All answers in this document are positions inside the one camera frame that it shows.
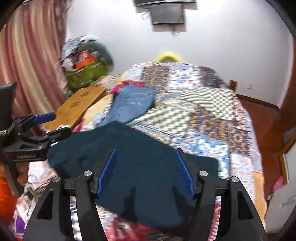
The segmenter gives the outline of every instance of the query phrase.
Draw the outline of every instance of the white wall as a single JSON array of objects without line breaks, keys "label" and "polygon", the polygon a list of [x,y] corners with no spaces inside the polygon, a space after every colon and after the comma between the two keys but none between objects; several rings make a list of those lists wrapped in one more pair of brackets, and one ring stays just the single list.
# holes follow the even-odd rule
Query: white wall
[{"label": "white wall", "polygon": [[197,0],[197,8],[185,10],[185,29],[173,36],[166,26],[143,20],[132,0],[75,0],[67,39],[97,37],[114,59],[114,74],[173,52],[184,62],[215,69],[226,82],[237,80],[238,94],[281,105],[293,39],[275,10],[265,0]]}]

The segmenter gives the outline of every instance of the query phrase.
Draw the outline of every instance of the wooden door frame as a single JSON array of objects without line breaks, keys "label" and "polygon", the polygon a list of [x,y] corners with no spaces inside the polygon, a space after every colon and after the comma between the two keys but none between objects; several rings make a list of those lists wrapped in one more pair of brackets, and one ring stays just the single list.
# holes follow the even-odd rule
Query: wooden door frame
[{"label": "wooden door frame", "polygon": [[296,133],[292,136],[291,140],[284,146],[284,148],[279,153],[281,174],[284,178],[284,184],[289,182],[289,177],[287,173],[287,162],[285,154],[290,150],[290,148],[296,143]]}]

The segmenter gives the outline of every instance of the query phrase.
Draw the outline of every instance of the bed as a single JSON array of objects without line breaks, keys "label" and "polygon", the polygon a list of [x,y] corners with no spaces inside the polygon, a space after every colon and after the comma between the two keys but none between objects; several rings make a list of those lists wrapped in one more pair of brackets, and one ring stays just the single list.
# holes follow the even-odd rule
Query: bed
[{"label": "bed", "polygon": [[[228,179],[235,175],[241,180],[264,224],[264,177],[252,120],[235,93],[210,68],[185,63],[143,63],[131,66],[122,75],[107,76],[99,82],[107,88],[107,96],[85,112],[74,131],[96,128],[112,107],[113,94],[109,93],[114,87],[120,90],[118,85],[125,80],[144,82],[145,87],[156,89],[154,107],[128,125],[173,148],[182,148],[185,153],[216,158],[218,176]],[[56,174],[44,162],[30,164],[29,178],[32,175],[36,198],[28,200],[22,196],[18,201],[14,222],[18,237],[22,237],[38,196]],[[74,196],[70,202],[74,237],[82,240]],[[217,235],[220,206],[221,197],[217,196],[209,241]],[[97,209],[108,240],[182,239],[130,223],[103,207]]]}]

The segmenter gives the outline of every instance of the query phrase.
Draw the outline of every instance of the green bag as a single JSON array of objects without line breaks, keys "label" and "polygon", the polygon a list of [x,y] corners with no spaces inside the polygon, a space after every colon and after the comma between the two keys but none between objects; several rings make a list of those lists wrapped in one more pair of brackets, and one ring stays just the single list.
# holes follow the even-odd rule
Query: green bag
[{"label": "green bag", "polygon": [[74,93],[81,88],[88,87],[98,78],[107,75],[107,71],[106,65],[97,60],[74,72],[66,71],[69,89]]}]

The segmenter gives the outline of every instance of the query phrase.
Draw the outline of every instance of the wall outlet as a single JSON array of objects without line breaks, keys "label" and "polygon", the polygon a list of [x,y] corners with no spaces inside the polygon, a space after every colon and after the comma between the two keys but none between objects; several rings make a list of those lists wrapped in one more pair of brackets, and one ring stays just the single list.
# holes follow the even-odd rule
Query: wall outlet
[{"label": "wall outlet", "polygon": [[253,84],[249,84],[249,86],[248,86],[248,90],[251,90],[253,87],[254,87]]}]

